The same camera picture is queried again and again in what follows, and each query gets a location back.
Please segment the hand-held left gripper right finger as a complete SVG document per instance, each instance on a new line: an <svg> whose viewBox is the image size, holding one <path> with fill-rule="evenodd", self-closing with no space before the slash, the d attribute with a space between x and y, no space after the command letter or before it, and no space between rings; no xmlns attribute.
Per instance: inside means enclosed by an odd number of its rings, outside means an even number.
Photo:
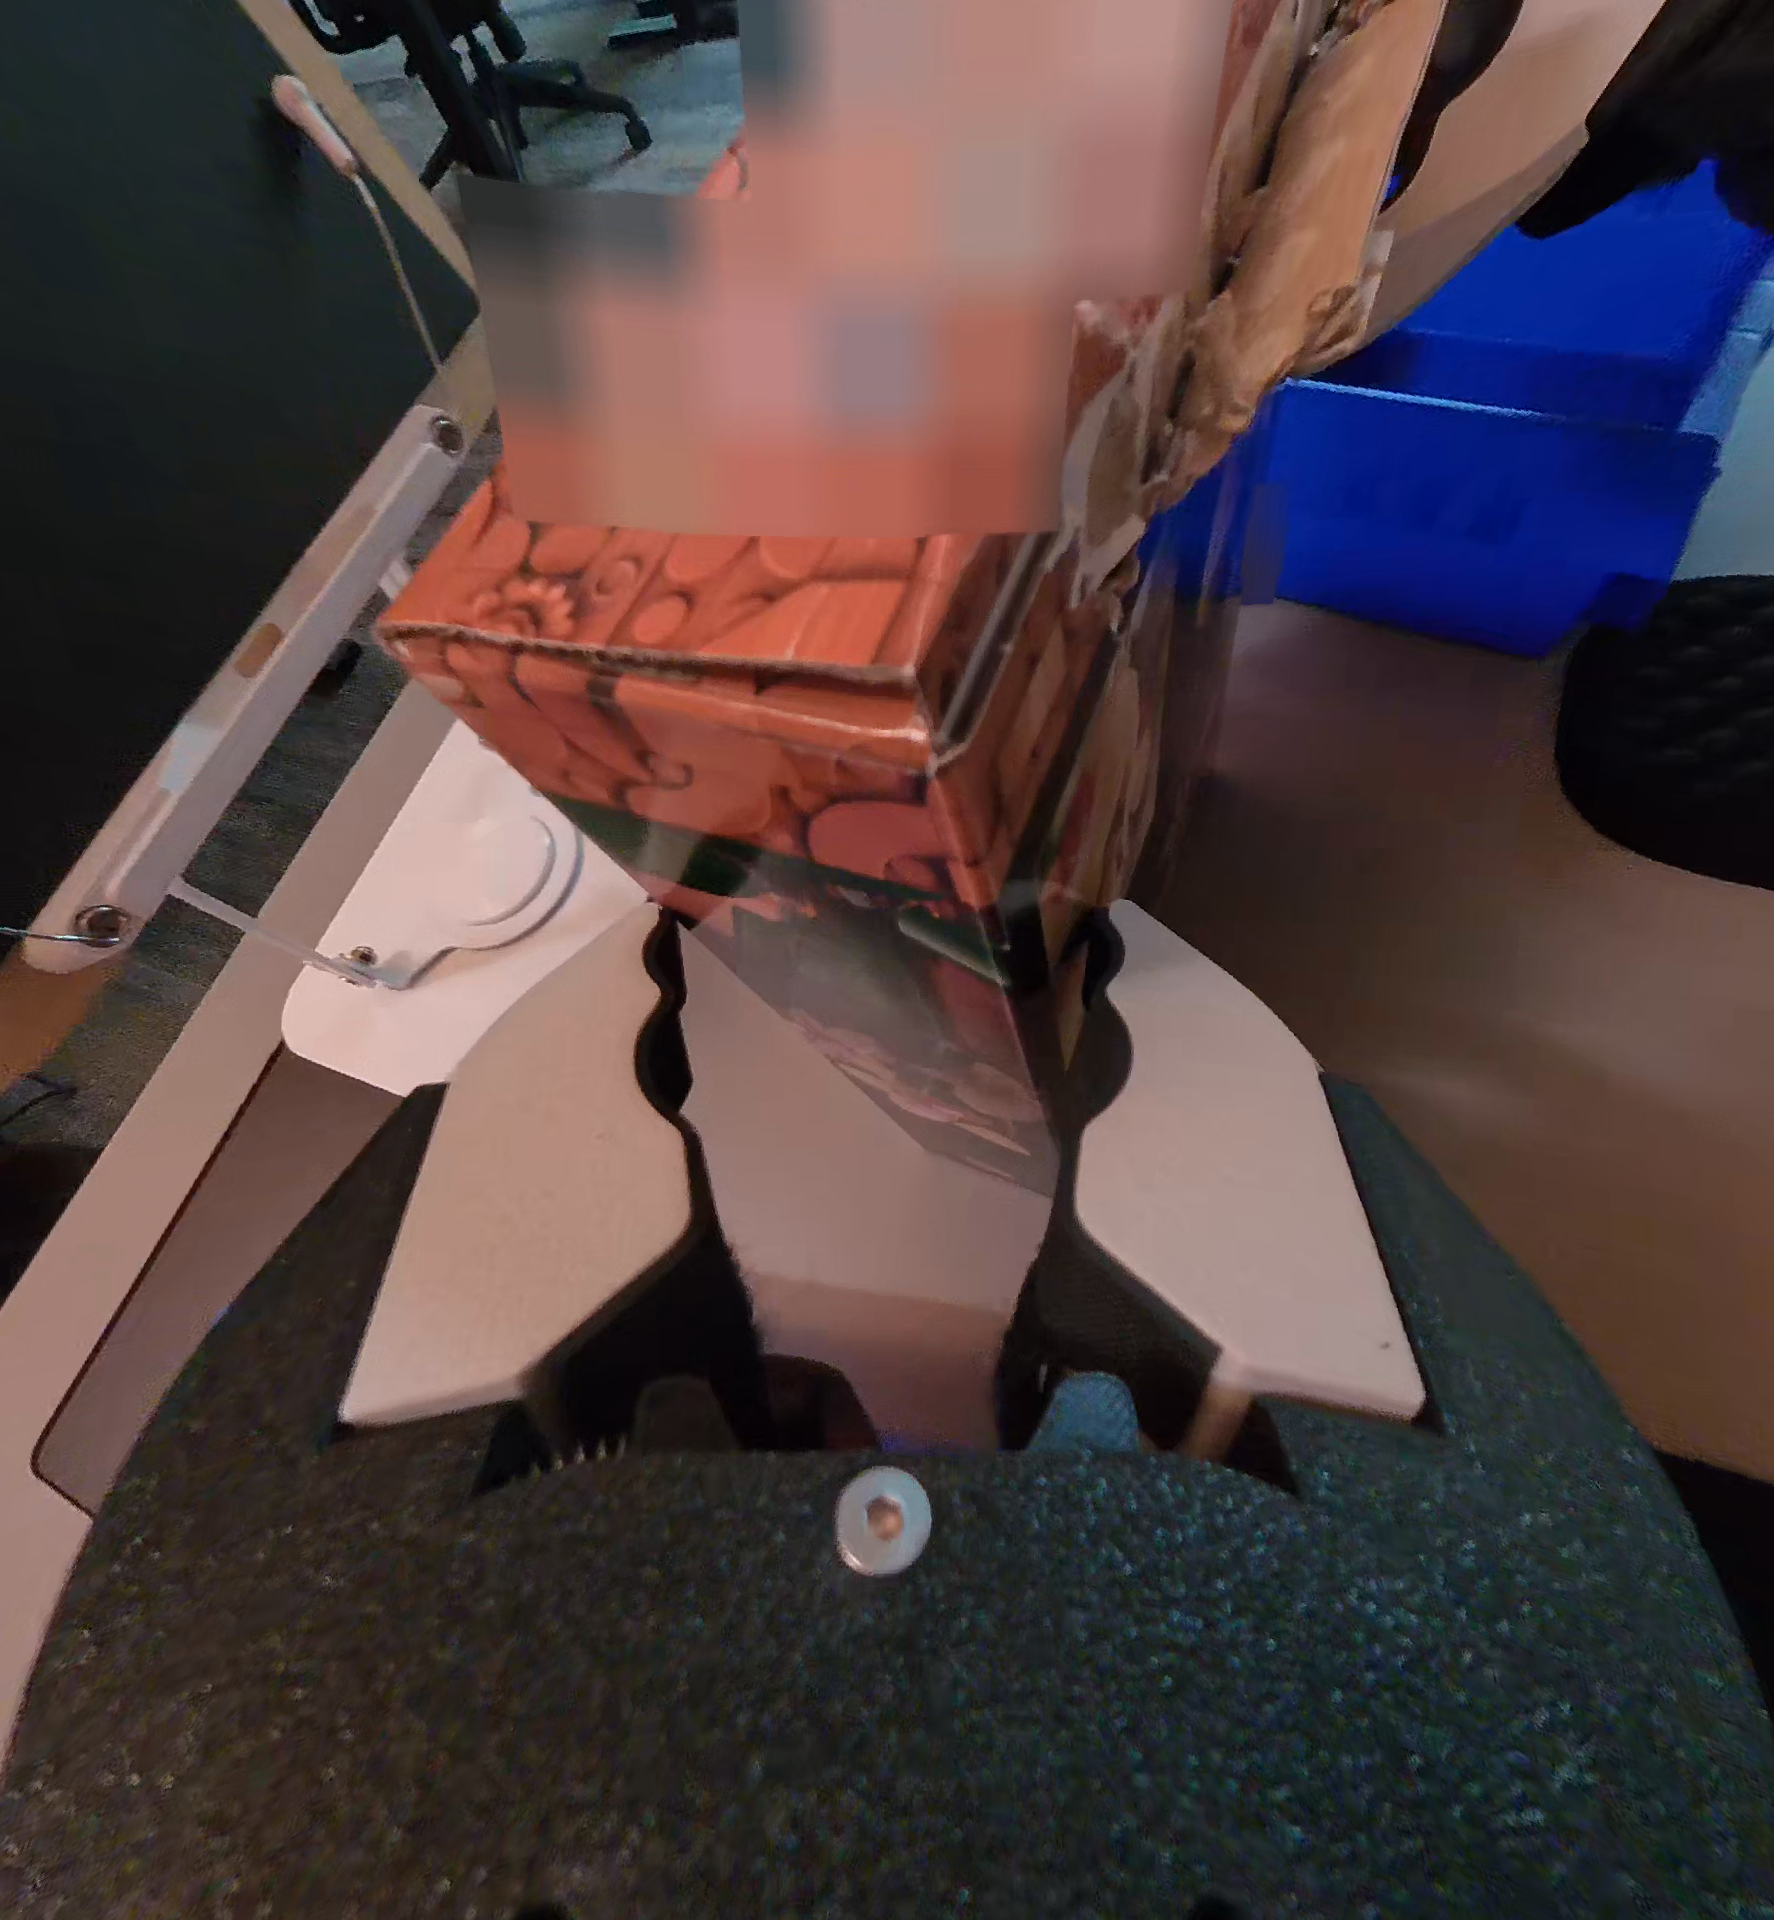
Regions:
<svg viewBox="0 0 1774 1920"><path fill-rule="evenodd" d="M1044 1372L1114 1376L1196 1460L1264 1402L1413 1426L1425 1376L1311 1051L1147 910L1094 932Z"/></svg>

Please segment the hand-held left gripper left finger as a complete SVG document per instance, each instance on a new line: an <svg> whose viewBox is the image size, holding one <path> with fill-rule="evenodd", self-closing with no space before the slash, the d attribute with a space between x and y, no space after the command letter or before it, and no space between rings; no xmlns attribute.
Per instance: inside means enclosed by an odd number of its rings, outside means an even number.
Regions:
<svg viewBox="0 0 1774 1920"><path fill-rule="evenodd" d="M347 1427L529 1404L630 1427L662 1379L723 1393L723 1258L683 1093L652 1093L683 978L649 904L533 986L429 1090L432 1128L340 1402Z"/></svg>

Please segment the black orchid lego box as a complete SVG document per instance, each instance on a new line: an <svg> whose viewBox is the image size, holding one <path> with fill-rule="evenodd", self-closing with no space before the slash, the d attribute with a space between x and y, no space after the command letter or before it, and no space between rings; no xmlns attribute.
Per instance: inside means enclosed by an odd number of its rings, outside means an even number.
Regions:
<svg viewBox="0 0 1774 1920"><path fill-rule="evenodd" d="M383 647L924 1149L1048 1192L1157 524L1352 347L1449 4L746 4L691 199L469 180L504 456Z"/></svg>

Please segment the white panel foot plate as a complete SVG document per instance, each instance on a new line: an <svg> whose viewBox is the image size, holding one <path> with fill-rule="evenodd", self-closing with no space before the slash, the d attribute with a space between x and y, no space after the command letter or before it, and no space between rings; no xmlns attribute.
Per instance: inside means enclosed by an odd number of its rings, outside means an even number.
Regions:
<svg viewBox="0 0 1774 1920"><path fill-rule="evenodd" d="M321 932L282 935L177 880L169 897L299 965L289 1051L406 1094L442 1084L517 998L646 904L643 889L451 724Z"/></svg>

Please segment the black mesh cushion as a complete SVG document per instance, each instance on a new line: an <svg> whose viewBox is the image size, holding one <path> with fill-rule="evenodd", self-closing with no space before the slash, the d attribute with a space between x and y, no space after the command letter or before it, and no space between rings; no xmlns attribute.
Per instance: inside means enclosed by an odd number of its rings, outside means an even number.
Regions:
<svg viewBox="0 0 1774 1920"><path fill-rule="evenodd" d="M1554 763L1623 850L1774 893L1774 577L1675 584L1642 622L1587 628Z"/></svg>

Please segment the blue plastic bin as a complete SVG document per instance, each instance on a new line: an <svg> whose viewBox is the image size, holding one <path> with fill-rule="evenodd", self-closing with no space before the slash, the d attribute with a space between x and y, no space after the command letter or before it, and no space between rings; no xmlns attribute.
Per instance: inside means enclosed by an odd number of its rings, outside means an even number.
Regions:
<svg viewBox="0 0 1774 1920"><path fill-rule="evenodd" d="M1503 229L1374 344L1272 394L1151 529L1177 595L1284 600L1544 658L1668 587L1774 342L1774 237L1717 169Z"/></svg>

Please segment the black office chair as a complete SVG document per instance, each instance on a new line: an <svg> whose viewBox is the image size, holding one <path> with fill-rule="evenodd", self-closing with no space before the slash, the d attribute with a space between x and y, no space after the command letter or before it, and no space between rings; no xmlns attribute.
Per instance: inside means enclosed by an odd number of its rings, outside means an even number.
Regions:
<svg viewBox="0 0 1774 1920"><path fill-rule="evenodd" d="M451 173L524 180L529 147L526 108L609 114L631 153L655 146L633 105L595 88L573 60L528 58L504 4L490 2L293 2L300 25L333 58L368 53L389 42L403 49L403 74L438 108L443 135L422 166L422 187Z"/></svg>

